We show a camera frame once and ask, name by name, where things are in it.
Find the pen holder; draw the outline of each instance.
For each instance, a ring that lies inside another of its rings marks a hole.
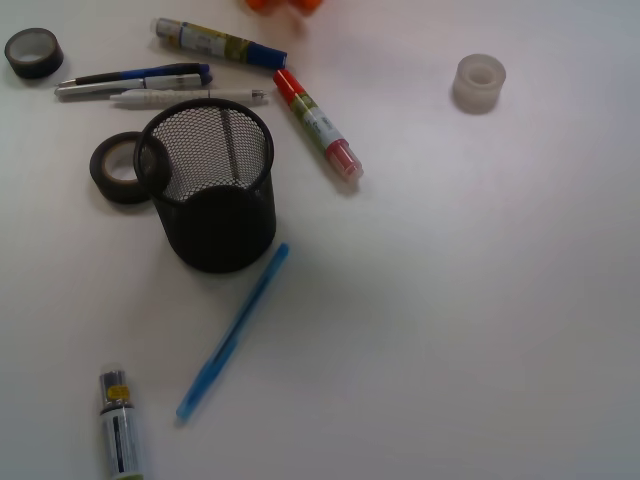
[[[273,140],[248,108],[220,99],[174,105],[144,129],[133,163],[171,247],[192,267],[239,270],[271,244]],[[155,174],[158,165],[171,175]]]

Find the tape roll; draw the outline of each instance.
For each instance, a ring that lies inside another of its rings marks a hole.
[[[107,199],[115,203],[134,204],[149,200],[149,194],[138,183],[137,179],[121,180],[115,178],[107,170],[107,159],[114,151],[123,144],[131,143],[135,145],[142,134],[140,132],[125,132],[107,138],[98,145],[91,156],[89,162],[89,172],[91,178],[100,190],[100,193]],[[168,156],[164,146],[159,141],[152,142],[154,149],[154,163],[146,166],[145,176],[154,178],[154,183],[160,189],[168,185],[171,178],[171,169],[168,163]],[[133,167],[133,152],[131,151],[131,166]]]
[[[44,28],[16,33],[4,47],[9,65],[22,78],[43,78],[60,68],[64,55],[56,36]]]

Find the blue ballpoint pen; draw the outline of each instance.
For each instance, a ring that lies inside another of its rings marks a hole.
[[[72,87],[75,85],[88,85],[90,83],[130,80],[132,78],[160,77],[165,75],[188,75],[191,73],[205,75],[206,73],[209,73],[209,65],[204,63],[174,63],[171,65],[163,65],[161,67],[127,70],[125,72],[101,73],[100,75],[89,75],[88,77],[78,77],[74,80],[66,80],[62,83],[59,83],[57,86]]]
[[[255,308],[258,300],[266,290],[273,277],[278,273],[280,267],[284,263],[285,259],[289,255],[289,246],[286,243],[282,243],[278,250],[273,255],[273,258],[267,265],[267,268],[262,273],[262,276],[258,279],[258,282],[251,290],[251,293],[247,297],[242,305],[242,308],[238,311],[236,318],[225,333],[222,341],[218,344],[213,354],[206,361],[204,366],[200,369],[198,376],[193,381],[191,388],[182,399],[182,403],[176,410],[176,415],[180,420],[186,422],[193,410],[196,408],[202,397],[209,389],[211,384],[218,377],[222,371],[224,365],[229,360],[229,357],[238,345],[240,334],[244,327],[247,325],[251,312]]]

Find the ballpoint pen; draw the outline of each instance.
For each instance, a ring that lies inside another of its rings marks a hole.
[[[287,255],[289,255],[289,245],[286,243],[280,244],[278,250],[276,250],[276,253],[271,258],[269,265],[267,265],[262,276],[258,279],[251,293],[249,293],[244,305],[240,308],[227,333],[224,334],[222,341],[218,344],[218,347],[206,361],[202,369],[200,369],[198,376],[193,381],[193,384],[191,384],[191,388],[189,388],[178,410],[176,410],[176,415],[183,422],[189,419],[193,410],[218,377],[227,360],[229,360],[229,357],[238,345],[240,334],[244,327],[246,327],[251,312],[269,286],[271,280],[273,280],[273,277],[278,273],[280,267],[282,267]]]
[[[66,80],[56,86],[73,87],[75,85],[88,85],[90,83],[115,82],[118,80],[131,80],[132,78],[160,77],[165,75],[188,75],[190,73],[205,75],[209,73],[209,65],[204,63],[174,63],[161,67],[101,73],[100,75],[89,75],[87,77],[78,77],[74,80]]]
[[[117,105],[158,105],[161,107],[192,100],[194,98],[222,98],[234,102],[259,105],[265,103],[264,90],[127,90],[119,95],[111,95]]]
[[[89,85],[76,85],[73,87],[59,87],[54,93],[59,97],[76,94],[107,94],[119,93],[135,88],[169,89],[169,88],[193,88],[206,85],[211,82],[209,74],[198,75],[166,75],[162,77],[132,78],[131,80],[118,80],[116,82],[91,83]]]

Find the orange object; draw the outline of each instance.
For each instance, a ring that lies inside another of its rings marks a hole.
[[[269,0],[246,0],[246,2],[250,8],[260,10],[269,3]],[[290,0],[290,2],[304,10],[313,11],[318,8],[322,0]]]
[[[254,10],[258,10],[267,4],[267,0],[247,0],[247,5]]]

